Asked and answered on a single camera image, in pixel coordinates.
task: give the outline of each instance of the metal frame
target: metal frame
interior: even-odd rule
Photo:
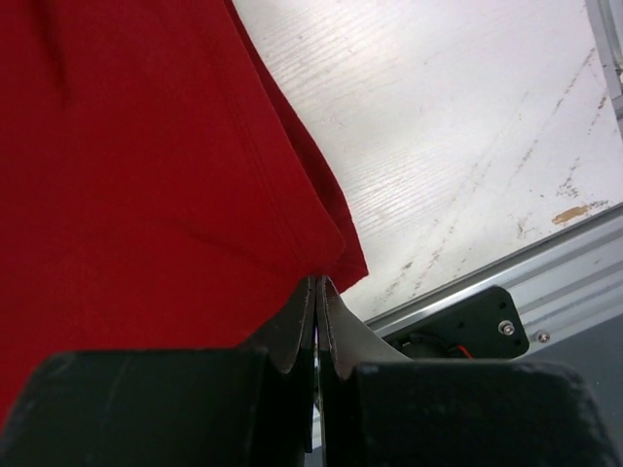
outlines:
[[[612,106],[623,129],[623,0],[586,0],[586,7]]]
[[[378,316],[382,338],[494,285],[506,289],[530,352],[623,313],[623,205]]]

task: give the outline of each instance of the scuff mark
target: scuff mark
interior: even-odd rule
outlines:
[[[552,223],[555,225],[564,224],[570,221],[571,219],[587,214],[591,209],[605,206],[607,204],[608,204],[608,201],[595,201],[595,202],[591,202],[590,204],[584,204],[582,206],[572,207],[571,209],[561,212],[558,216],[552,219]]]
[[[444,244],[446,244],[446,242],[444,241],[443,244],[441,245],[440,248],[438,248],[437,250],[433,251],[432,253],[432,259],[430,260],[430,263],[428,264],[428,266],[426,267],[426,270],[431,270],[433,266],[435,266],[435,263],[437,263],[437,261],[439,260],[439,256],[441,255],[441,252],[443,251],[444,248]]]
[[[117,390],[119,389],[119,384],[121,383],[121,380],[124,374],[128,370],[128,366],[131,360],[132,360],[131,355],[128,355],[124,359],[122,364],[119,366],[119,371],[117,372],[117,375],[115,376],[115,378],[110,384],[110,389],[108,390],[108,397],[106,399],[106,403],[104,404],[103,410],[101,412],[101,419],[99,421],[99,429],[97,430],[98,431],[97,437],[93,441],[93,446],[91,446],[91,449],[85,455],[85,465],[91,465],[92,460],[93,460],[93,455],[100,448],[101,438],[104,433],[106,423],[108,422],[108,419],[110,417],[111,409],[113,407],[113,402],[115,400],[115,396],[117,396]]]
[[[602,109],[605,106],[606,100],[607,100],[607,95],[604,95],[602,97],[602,100],[600,100],[599,105],[597,106],[597,112],[595,113],[595,117],[593,117],[591,124],[588,126],[588,131],[586,132],[587,135],[590,135],[593,132],[593,126],[595,126],[595,124],[597,123],[597,120],[600,119],[600,116],[602,115]]]
[[[524,237],[524,231],[526,229],[526,221],[528,219],[524,218],[521,219],[518,223],[517,223],[517,238],[521,239]]]
[[[400,275],[398,275],[398,277],[384,291],[385,300],[389,299],[389,297],[393,295],[393,291],[396,290],[396,288],[405,281],[407,277],[407,271],[411,268],[412,265],[413,261],[410,261],[405,266],[400,268]]]
[[[487,149],[484,151],[483,155],[481,156],[480,160],[478,160],[478,162],[476,162],[473,167],[472,167],[472,171],[469,174],[469,177],[467,177],[467,180],[472,180],[475,183],[477,183],[474,180],[474,174],[476,173],[478,167],[481,165],[481,163],[494,151],[498,140],[502,137],[502,135],[507,134],[508,132],[512,131],[513,128],[515,127],[515,125],[517,124],[518,120],[516,119],[517,114],[521,111],[522,106],[524,105],[524,102],[526,102],[526,100],[528,99],[528,97],[530,97],[530,91],[527,90],[526,92],[523,93],[523,95],[520,97],[519,102],[517,103],[517,105],[515,106],[515,108],[513,109],[513,111],[510,113],[511,117],[506,121],[506,123],[502,126],[501,130],[498,131],[495,134],[495,137],[493,138],[493,140],[491,141],[491,144],[489,144],[489,146],[487,147]],[[489,161],[487,162],[487,165],[484,167],[484,169],[482,170],[482,173],[480,173],[478,175],[479,180],[484,180],[485,177],[487,176],[487,173],[489,173],[489,169],[491,168],[492,164],[494,163],[495,158],[489,158]],[[480,185],[474,185],[472,192],[471,193],[476,193],[477,188]]]
[[[62,373],[69,370],[69,368],[76,361],[76,354],[74,352],[59,353],[50,357],[46,361],[45,369],[49,372],[48,377],[57,377]]]
[[[536,138],[534,139],[534,141],[532,142],[532,144],[530,145],[530,147],[528,148],[528,150],[522,157],[521,162],[519,162],[519,164],[517,165],[517,168],[515,169],[515,172],[513,173],[513,177],[515,177],[521,171],[521,169],[524,168],[524,165],[526,165],[526,162],[528,162],[528,160],[532,157],[534,149],[536,148],[536,145],[538,144],[538,138],[551,125],[552,121],[554,120],[554,116],[558,113],[559,109],[563,105],[563,102],[565,102],[565,99],[567,98],[568,94],[571,92],[571,90],[575,86],[575,83],[577,83],[577,79],[582,74],[582,71],[584,70],[584,68],[586,68],[586,66],[590,63],[596,50],[597,50],[596,48],[591,49],[588,55],[586,56],[586,58],[584,58],[584,61],[582,61],[580,67],[575,72],[575,74],[573,75],[573,78],[571,78],[571,81],[565,88],[565,91],[563,92],[562,97],[558,99],[558,102],[556,102],[556,105],[554,106],[554,110],[551,112],[551,114],[549,115],[545,123],[538,130],[538,133],[536,134]]]
[[[561,184],[558,187],[558,190],[556,191],[557,197],[561,197],[561,196],[566,196],[568,198],[579,197],[579,192],[577,188],[573,186],[573,172],[579,167],[579,164],[580,164],[580,157],[578,156],[577,158],[575,158],[575,161],[573,161],[573,165],[568,170],[567,180],[565,180],[565,182],[563,182],[563,184]]]
[[[467,252],[471,254],[472,248],[469,247],[467,248]],[[463,259],[460,261],[460,263],[458,264],[458,268],[457,271],[455,272],[455,275],[453,275],[452,279],[456,279],[457,277],[459,277],[461,275],[461,270],[463,268],[463,265],[467,263],[467,256],[463,256]]]

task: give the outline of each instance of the red shirt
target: red shirt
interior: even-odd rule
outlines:
[[[11,0],[0,48],[0,418],[54,352],[235,345],[366,273],[229,0]]]

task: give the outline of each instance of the white surface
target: white surface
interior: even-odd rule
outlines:
[[[359,317],[623,200],[582,0],[236,4],[348,198]]]

